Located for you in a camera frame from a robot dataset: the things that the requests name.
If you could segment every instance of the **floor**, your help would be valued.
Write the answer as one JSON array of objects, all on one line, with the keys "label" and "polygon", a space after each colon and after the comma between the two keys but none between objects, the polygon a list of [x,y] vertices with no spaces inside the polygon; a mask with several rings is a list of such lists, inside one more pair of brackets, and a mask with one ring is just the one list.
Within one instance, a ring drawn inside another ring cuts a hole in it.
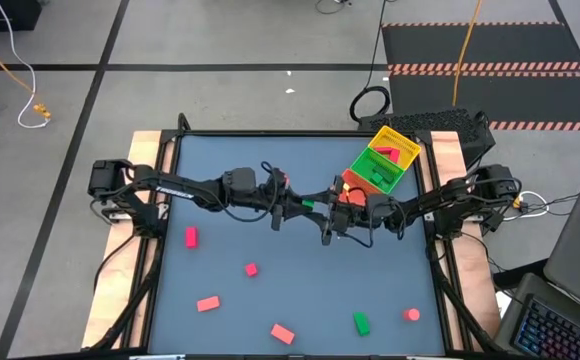
[{"label": "floor", "polygon": [[[387,5],[385,21],[469,21],[475,3],[397,0]],[[120,4],[128,6],[109,63],[181,66],[96,73]],[[580,46],[580,1],[559,4]],[[0,72],[0,337],[31,251],[44,244],[38,238],[48,240],[34,284],[22,284],[23,293],[31,290],[27,304],[15,306],[15,313],[23,311],[18,328],[17,321],[7,327],[0,351],[14,357],[79,349],[108,233],[88,210],[90,166],[125,157],[134,131],[173,127],[181,111],[196,129],[355,128],[347,109],[368,75],[362,65],[372,57],[381,1],[355,1],[329,16],[313,6],[312,0],[52,0],[34,32],[16,34],[29,62],[75,66],[38,73],[53,121],[36,131],[17,126],[27,94]],[[485,1],[480,20],[554,21],[555,15],[548,0]],[[15,62],[2,33],[0,56]],[[382,44],[377,63],[385,64]],[[372,83],[384,83],[384,76],[376,73]],[[359,112],[380,101],[369,97]],[[38,118],[30,112],[24,121]],[[484,163],[510,166],[524,188],[547,199],[579,190],[580,132],[494,136],[498,144]],[[58,178],[67,182],[56,186]],[[58,205],[56,214],[46,213],[49,204]],[[564,221],[506,223],[486,238],[490,254],[504,268],[543,258]]]}]

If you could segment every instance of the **green block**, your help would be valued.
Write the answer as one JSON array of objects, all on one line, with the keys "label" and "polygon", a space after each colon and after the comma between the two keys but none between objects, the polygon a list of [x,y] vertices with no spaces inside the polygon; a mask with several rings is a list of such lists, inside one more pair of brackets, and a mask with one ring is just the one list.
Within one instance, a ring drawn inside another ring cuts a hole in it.
[{"label": "green block", "polygon": [[381,166],[377,165],[374,167],[373,169],[377,174],[381,175],[381,177],[383,177],[383,179],[389,183],[394,181],[394,176],[392,176],[392,174],[390,174],[390,172],[384,168],[382,168]]},{"label": "green block", "polygon": [[366,336],[370,334],[370,323],[368,322],[368,317],[364,313],[354,313],[354,322],[357,324],[357,331],[359,331],[360,336]]},{"label": "green block", "polygon": [[372,183],[374,183],[374,184],[381,184],[382,180],[383,180],[383,176],[381,176],[381,174],[379,174],[379,173],[372,174],[372,177],[370,178],[370,181],[372,181]]}]

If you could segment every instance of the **black floor mat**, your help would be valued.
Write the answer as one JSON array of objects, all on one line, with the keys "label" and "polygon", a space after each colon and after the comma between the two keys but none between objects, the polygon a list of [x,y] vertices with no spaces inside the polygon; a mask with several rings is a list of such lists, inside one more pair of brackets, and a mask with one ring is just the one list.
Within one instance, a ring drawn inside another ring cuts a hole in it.
[{"label": "black floor mat", "polygon": [[[454,63],[468,25],[397,25],[383,28],[389,64]],[[566,29],[558,23],[475,25],[465,63],[579,62]]]},{"label": "black floor mat", "polygon": [[[393,109],[415,114],[451,106],[453,83],[453,76],[392,76]],[[580,77],[462,76],[457,106],[484,110],[498,124],[580,123]]]}]

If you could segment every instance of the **laptop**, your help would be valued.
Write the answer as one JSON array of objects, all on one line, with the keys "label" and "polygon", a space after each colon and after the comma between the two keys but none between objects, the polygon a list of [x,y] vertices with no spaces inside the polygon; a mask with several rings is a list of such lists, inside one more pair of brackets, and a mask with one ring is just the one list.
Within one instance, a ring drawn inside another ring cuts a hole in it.
[{"label": "laptop", "polygon": [[511,352],[580,360],[580,194],[546,266],[521,280],[495,342]]}]

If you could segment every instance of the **black device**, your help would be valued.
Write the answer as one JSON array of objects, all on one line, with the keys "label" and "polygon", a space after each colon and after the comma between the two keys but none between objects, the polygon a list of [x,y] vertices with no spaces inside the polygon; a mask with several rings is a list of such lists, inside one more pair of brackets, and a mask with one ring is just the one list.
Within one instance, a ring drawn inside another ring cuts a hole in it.
[{"label": "black device", "polygon": [[[256,219],[238,220],[253,221],[270,213],[274,230],[279,230],[283,221],[303,216],[319,227],[321,243],[329,245],[333,233],[346,236],[348,228],[354,226],[368,228],[370,236],[372,229],[381,225],[399,234],[416,218],[431,212],[446,219],[446,226],[437,231],[436,238],[452,239],[461,234],[464,219],[484,208],[508,206],[521,187],[508,168],[491,165],[477,168],[463,178],[452,179],[436,190],[405,202],[383,194],[371,194],[367,196],[366,206],[358,206],[338,201],[343,189],[343,180],[339,176],[334,178],[333,186],[325,191],[299,195],[287,186],[286,174],[265,162],[262,167],[270,176],[265,183],[257,186],[254,171],[250,168],[233,169],[213,180],[194,181],[154,170],[150,166],[133,165],[126,160],[100,160],[93,165],[88,193],[97,201],[114,202],[119,211],[130,215],[135,232],[141,236],[163,238],[165,232],[167,219],[159,218],[156,205],[143,203],[136,196],[137,191],[153,190],[190,200],[198,207],[213,212],[229,213],[229,206],[264,211]],[[490,177],[493,174],[501,177]],[[130,183],[125,182],[126,178],[131,180]],[[325,204],[326,213],[313,211],[314,202]],[[92,350],[109,349],[114,344],[142,297],[155,283],[161,261],[157,246],[155,261],[138,286],[135,296],[106,335],[91,347]],[[481,347],[486,351],[500,350],[470,314],[460,295],[455,293],[439,262],[431,261],[431,264],[433,276],[439,279],[440,288],[447,294]]]},{"label": "black device", "polygon": [[[34,30],[41,14],[41,5],[37,0],[0,0],[0,3],[8,15],[12,30]],[[1,11],[0,31],[8,31]]]},{"label": "black device", "polygon": [[543,275],[554,286],[526,274],[515,295],[525,305],[510,305],[495,340],[528,355],[579,360],[580,195]]},{"label": "black device", "polygon": [[472,109],[451,108],[421,114],[368,116],[360,119],[359,130],[378,131],[384,125],[399,132],[455,131],[459,135],[467,169],[476,164],[496,144],[489,129],[487,115]]}]

